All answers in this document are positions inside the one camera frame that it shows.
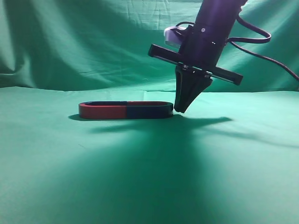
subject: black cable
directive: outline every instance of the black cable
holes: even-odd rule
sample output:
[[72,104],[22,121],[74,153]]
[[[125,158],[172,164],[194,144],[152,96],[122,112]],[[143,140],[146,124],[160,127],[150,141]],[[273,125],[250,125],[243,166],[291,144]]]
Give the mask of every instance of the black cable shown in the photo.
[[269,58],[269,57],[266,57],[266,56],[262,56],[262,55],[259,55],[257,53],[254,53],[254,52],[251,52],[249,50],[246,50],[244,48],[242,48],[241,46],[239,46],[238,44],[234,43],[233,41],[229,41],[229,43],[231,43],[233,46],[235,46],[236,48],[248,53],[248,54],[251,54],[253,56],[256,56],[256,57],[259,57],[261,59],[265,59],[265,60],[268,60],[270,62],[273,62],[277,65],[279,65],[280,67],[282,67],[283,69],[285,69],[291,76],[293,76],[298,82],[299,82],[299,77],[293,72],[291,71],[288,67],[286,67],[284,64],[282,64],[281,62],[278,62],[272,58]]
[[180,22],[176,25],[176,27],[179,27],[180,25],[183,25],[183,24],[190,24],[190,25],[194,25],[195,22],[188,22],[188,21],[184,21],[184,22]]
[[264,31],[246,21],[244,21],[239,15],[237,16],[237,21],[244,27],[264,36],[265,38],[244,38],[244,37],[231,37],[227,42],[243,42],[243,43],[268,43],[271,40],[271,34]]

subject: wrinkled fabric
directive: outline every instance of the wrinkled fabric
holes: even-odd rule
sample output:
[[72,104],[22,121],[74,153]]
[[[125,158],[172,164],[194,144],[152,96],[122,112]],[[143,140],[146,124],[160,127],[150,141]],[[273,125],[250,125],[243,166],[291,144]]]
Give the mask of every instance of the wrinkled fabric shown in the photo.
[[[0,0],[0,86],[49,90],[131,88],[175,91],[174,66],[147,55],[163,31],[194,21],[199,0]],[[249,0],[246,21],[267,44],[242,44],[299,74],[299,1]],[[259,38],[238,23],[231,36]],[[206,91],[296,91],[279,66],[226,46],[219,67],[244,75],[241,86],[214,80]]]

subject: red and blue magnet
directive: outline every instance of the red and blue magnet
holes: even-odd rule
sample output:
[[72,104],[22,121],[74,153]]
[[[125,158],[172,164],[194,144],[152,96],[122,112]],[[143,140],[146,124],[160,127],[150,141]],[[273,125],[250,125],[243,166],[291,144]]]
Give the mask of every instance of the red and blue magnet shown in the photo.
[[91,101],[79,104],[84,119],[163,119],[173,116],[173,104],[164,101]]

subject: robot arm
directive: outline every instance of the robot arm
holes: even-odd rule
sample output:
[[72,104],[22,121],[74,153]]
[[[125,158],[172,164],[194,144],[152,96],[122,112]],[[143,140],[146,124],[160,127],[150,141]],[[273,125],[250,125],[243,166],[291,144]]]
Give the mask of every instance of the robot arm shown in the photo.
[[[174,109],[177,112],[184,113],[187,110],[193,100],[212,84],[211,77],[236,85],[241,83],[242,75],[217,67],[217,62],[228,42],[244,50],[235,42],[266,43],[270,41],[269,33],[254,27],[239,17],[242,6],[246,2],[247,0],[203,0],[194,23],[182,22],[164,31],[165,43],[179,48],[178,52],[151,45],[149,56],[176,65],[177,84]],[[229,38],[236,20],[265,38]],[[184,23],[189,26],[187,28],[180,27]]]

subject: white connector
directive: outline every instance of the white connector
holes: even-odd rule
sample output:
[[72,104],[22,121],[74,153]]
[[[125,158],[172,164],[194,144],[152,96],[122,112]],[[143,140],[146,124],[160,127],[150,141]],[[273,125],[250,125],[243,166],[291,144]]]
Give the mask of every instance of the white connector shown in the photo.
[[182,41],[178,38],[177,34],[172,29],[178,29],[178,30],[185,30],[185,27],[168,27],[164,30],[164,37],[165,37],[165,44],[174,47],[179,48],[182,44]]

